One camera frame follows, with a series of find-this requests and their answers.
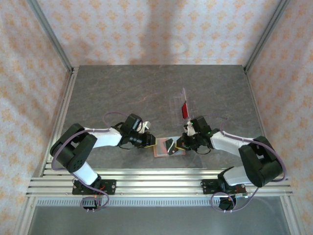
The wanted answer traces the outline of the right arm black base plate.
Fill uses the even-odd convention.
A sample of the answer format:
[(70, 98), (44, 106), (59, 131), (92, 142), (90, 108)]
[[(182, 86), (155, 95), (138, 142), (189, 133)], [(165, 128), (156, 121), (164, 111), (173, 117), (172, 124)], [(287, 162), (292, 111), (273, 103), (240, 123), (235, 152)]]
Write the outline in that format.
[(223, 192), (227, 194), (246, 193), (246, 188), (242, 185), (230, 186), (221, 179), (203, 179), (200, 183), (203, 194), (214, 194)]

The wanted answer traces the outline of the black connector box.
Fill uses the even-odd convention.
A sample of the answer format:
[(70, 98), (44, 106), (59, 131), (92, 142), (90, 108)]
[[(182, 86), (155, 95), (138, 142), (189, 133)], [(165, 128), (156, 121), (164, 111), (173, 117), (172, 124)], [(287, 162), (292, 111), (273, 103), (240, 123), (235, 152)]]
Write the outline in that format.
[(98, 209), (98, 200), (95, 197), (84, 198), (80, 202), (80, 207), (86, 212), (95, 212), (95, 210)]
[(236, 197), (220, 197), (219, 209), (222, 211), (231, 211), (236, 206)]

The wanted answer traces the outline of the right aluminium frame post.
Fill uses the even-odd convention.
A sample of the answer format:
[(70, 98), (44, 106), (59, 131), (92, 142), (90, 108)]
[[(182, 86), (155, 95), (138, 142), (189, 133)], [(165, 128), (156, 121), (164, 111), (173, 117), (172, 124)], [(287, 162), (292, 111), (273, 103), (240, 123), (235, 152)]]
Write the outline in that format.
[(252, 54), (250, 55), (246, 65), (244, 66), (244, 72), (246, 75), (251, 71), (254, 63), (261, 54), (264, 46), (266, 45), (268, 39), (273, 33), (276, 25), (278, 24), (280, 18), (283, 16), (288, 4), (291, 0), (280, 0), (273, 15), (271, 16), (267, 26), (265, 27), (264, 32), (261, 34), (259, 41), (257, 42)]

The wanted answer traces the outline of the right aluminium side rail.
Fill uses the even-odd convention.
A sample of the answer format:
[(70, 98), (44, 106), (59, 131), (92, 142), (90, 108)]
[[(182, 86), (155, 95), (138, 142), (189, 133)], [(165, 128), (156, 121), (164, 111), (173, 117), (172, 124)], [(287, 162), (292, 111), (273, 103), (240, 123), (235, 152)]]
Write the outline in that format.
[(248, 87), (249, 87), (249, 90), (250, 90), (250, 93), (251, 93), (252, 102), (253, 102), (254, 108), (256, 110), (256, 115), (257, 115), (257, 118), (258, 118), (258, 123), (260, 125), (261, 132), (262, 132), (263, 136), (266, 136), (266, 132), (265, 132), (265, 129), (264, 129), (264, 126), (263, 126), (263, 123), (262, 123), (262, 119), (261, 119), (260, 112), (259, 112), (259, 109), (258, 109), (258, 106), (257, 106), (257, 102), (256, 102), (256, 99), (255, 99), (253, 88), (252, 88), (250, 79), (249, 79), (249, 77), (248, 77), (248, 75), (246, 73), (245, 73), (245, 78), (246, 78), (246, 81), (247, 81), (247, 84), (248, 84)]

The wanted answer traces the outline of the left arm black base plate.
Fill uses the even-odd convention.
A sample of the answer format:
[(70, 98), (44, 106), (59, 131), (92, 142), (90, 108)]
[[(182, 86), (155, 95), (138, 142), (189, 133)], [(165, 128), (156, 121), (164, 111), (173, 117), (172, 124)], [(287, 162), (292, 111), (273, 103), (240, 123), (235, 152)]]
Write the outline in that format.
[[(100, 179), (100, 180), (97, 180), (95, 183), (93, 183), (91, 185), (91, 187), (96, 188), (98, 190), (102, 190), (105, 193), (107, 193), (108, 195), (114, 195), (115, 190), (116, 190), (116, 183), (117, 183), (116, 180)], [(72, 194), (73, 195), (96, 195), (96, 194), (101, 195), (100, 192), (86, 187), (85, 185), (83, 185), (78, 180), (73, 181)]]

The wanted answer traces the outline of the grey metal panel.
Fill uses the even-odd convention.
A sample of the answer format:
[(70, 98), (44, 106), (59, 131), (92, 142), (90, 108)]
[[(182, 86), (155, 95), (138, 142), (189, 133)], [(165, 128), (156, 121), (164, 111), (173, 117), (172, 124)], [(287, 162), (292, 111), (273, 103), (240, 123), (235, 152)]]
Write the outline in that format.
[(253, 202), (218, 213), (210, 207), (37, 207), (27, 235), (291, 235), (278, 209)]

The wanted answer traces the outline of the left aluminium side rail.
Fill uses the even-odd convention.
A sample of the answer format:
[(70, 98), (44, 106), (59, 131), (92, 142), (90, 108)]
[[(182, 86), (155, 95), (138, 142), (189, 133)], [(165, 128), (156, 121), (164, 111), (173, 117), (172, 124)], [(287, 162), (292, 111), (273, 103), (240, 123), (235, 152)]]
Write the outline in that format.
[(62, 129), (64, 126), (64, 122), (65, 122), (69, 102), (71, 99), (71, 95), (73, 92), (73, 88), (75, 85), (78, 70), (79, 70), (79, 67), (74, 67), (72, 71), (70, 72), (68, 79), (66, 80), (66, 86), (62, 93), (61, 101), (58, 105), (57, 116), (56, 116), (55, 123), (52, 128), (51, 137), (47, 144), (47, 148), (44, 153), (43, 159), (39, 163), (39, 166), (37, 167), (37, 169), (35, 170), (32, 176), (33, 178), (42, 177), (44, 174), (46, 165), (51, 166), (53, 157), (50, 155), (50, 149), (53, 146), (53, 144), (56, 142), (56, 140), (62, 134)]

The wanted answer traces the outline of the left aluminium frame post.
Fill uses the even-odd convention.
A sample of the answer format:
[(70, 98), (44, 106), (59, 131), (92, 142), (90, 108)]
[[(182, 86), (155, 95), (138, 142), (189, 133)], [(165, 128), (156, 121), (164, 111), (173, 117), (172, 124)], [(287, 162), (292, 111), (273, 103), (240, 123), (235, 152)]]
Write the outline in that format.
[(57, 55), (61, 59), (61, 62), (65, 66), (69, 74), (73, 72), (73, 66), (71, 65), (63, 47), (61, 46), (56, 34), (54, 33), (47, 17), (45, 16), (38, 0), (26, 0), (35, 17), (37, 18), (39, 24), (41, 25), (43, 31), (45, 32), (47, 38), (52, 44), (52, 47), (56, 51)]

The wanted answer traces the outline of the aluminium table edge rail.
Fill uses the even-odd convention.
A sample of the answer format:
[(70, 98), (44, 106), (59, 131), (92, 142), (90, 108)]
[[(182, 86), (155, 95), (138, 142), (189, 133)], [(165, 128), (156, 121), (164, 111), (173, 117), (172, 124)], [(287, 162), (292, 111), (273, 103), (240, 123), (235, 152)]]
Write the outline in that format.
[(96, 169), (95, 172), (104, 175), (217, 175), (223, 169)]

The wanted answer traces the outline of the clear acrylic card holder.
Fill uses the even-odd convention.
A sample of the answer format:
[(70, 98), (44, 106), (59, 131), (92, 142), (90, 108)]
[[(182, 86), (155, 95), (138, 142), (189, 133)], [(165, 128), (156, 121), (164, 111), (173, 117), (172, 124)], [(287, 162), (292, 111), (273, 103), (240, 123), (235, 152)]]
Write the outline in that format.
[[(181, 106), (185, 101), (188, 105), (189, 118), (183, 120)], [(182, 88), (179, 92), (174, 93), (170, 96), (169, 107), (172, 127), (174, 128), (182, 127), (195, 116), (194, 102), (185, 88)]]

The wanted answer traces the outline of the aluminium frame post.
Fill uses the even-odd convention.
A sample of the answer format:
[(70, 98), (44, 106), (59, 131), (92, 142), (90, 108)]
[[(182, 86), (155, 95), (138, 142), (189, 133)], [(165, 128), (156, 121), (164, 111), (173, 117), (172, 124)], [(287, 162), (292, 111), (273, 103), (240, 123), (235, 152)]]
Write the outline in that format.
[(244, 66), (244, 72), (246, 75), (251, 71), (254, 63), (261, 54), (264, 46), (266, 45), (268, 39), (273, 33), (276, 25), (278, 24), (280, 18), (283, 16), (288, 4), (291, 0), (280, 0), (273, 15), (271, 16), (267, 26), (265, 27), (264, 32), (261, 34), (259, 41), (257, 42), (252, 54), (250, 55), (246, 65)]
[(52, 47), (56, 51), (57, 55), (61, 59), (61, 62), (65, 66), (69, 74), (73, 72), (73, 66), (71, 65), (63, 47), (61, 46), (56, 34), (54, 33), (47, 17), (45, 16), (38, 0), (26, 0), (35, 17), (37, 18), (39, 24), (41, 25), (43, 31), (45, 32), (47, 38), (52, 44)]

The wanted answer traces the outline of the red card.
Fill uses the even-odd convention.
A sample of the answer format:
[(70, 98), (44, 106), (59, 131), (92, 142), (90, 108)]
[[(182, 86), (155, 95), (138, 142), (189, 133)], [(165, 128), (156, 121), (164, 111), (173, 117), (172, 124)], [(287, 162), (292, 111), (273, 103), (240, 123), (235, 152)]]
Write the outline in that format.
[(189, 118), (189, 111), (188, 111), (188, 105), (187, 102), (185, 101), (183, 105), (181, 106), (181, 113), (182, 113), (182, 118), (183, 120), (186, 120)]

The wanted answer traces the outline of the aluminium side rail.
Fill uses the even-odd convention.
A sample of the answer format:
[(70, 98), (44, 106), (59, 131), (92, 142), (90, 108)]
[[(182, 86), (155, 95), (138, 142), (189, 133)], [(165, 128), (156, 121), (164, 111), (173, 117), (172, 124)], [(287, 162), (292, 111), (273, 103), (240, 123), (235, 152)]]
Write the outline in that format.
[(44, 153), (43, 159), (39, 163), (39, 166), (37, 167), (37, 169), (35, 170), (32, 176), (33, 178), (42, 177), (44, 174), (46, 165), (51, 166), (53, 157), (50, 155), (50, 149), (53, 146), (53, 144), (56, 142), (56, 140), (62, 134), (62, 129), (64, 126), (64, 122), (65, 122), (69, 102), (71, 99), (71, 95), (73, 92), (73, 88), (75, 85), (78, 70), (79, 70), (79, 67), (74, 67), (72, 71), (70, 72), (68, 79), (66, 80), (66, 86), (62, 93), (61, 101), (58, 105), (57, 116), (56, 116), (55, 123), (52, 128), (51, 137), (47, 144), (47, 148)]
[(256, 102), (256, 99), (255, 99), (253, 88), (252, 88), (250, 79), (249, 79), (249, 77), (248, 77), (248, 75), (246, 73), (245, 73), (245, 78), (246, 78), (246, 81), (247, 81), (247, 84), (248, 84), (248, 87), (249, 87), (249, 90), (250, 90), (250, 93), (251, 93), (252, 102), (253, 102), (254, 108), (256, 110), (256, 115), (257, 115), (257, 118), (258, 118), (258, 123), (260, 125), (261, 132), (262, 132), (263, 136), (266, 136), (266, 132), (265, 132), (265, 129), (264, 129), (264, 126), (263, 126), (263, 123), (262, 123), (262, 119), (261, 119), (260, 112), (259, 112), (259, 109), (258, 109), (258, 106), (257, 106), (257, 102)]

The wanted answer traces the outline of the brown square board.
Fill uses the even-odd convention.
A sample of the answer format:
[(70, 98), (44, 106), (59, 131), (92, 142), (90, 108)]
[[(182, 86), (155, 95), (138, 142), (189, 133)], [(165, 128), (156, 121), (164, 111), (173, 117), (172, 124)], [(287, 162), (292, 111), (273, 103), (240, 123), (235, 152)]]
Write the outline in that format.
[(174, 157), (174, 156), (184, 156), (185, 151), (178, 149), (176, 147), (176, 142), (179, 137), (165, 137), (157, 138), (156, 144), (154, 146), (154, 157), (163, 158), (163, 157)]

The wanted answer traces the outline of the aluminium mounting rail beam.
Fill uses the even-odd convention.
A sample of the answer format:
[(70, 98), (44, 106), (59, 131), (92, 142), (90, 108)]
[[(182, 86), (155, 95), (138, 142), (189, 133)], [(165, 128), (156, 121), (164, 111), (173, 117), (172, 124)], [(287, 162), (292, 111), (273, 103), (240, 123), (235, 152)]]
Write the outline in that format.
[[(116, 196), (128, 197), (183, 197), (200, 196), (203, 194), (201, 179), (167, 179), (163, 175), (160, 177), (148, 176), (147, 179), (122, 179), (119, 176), (113, 177), (116, 185), (113, 191)], [(72, 195), (74, 178), (70, 176), (52, 176), (33, 178), (30, 180), (26, 191), (27, 196), (70, 196)], [(258, 189), (257, 196), (284, 196), (293, 195), (289, 182), (282, 184), (269, 183)]]

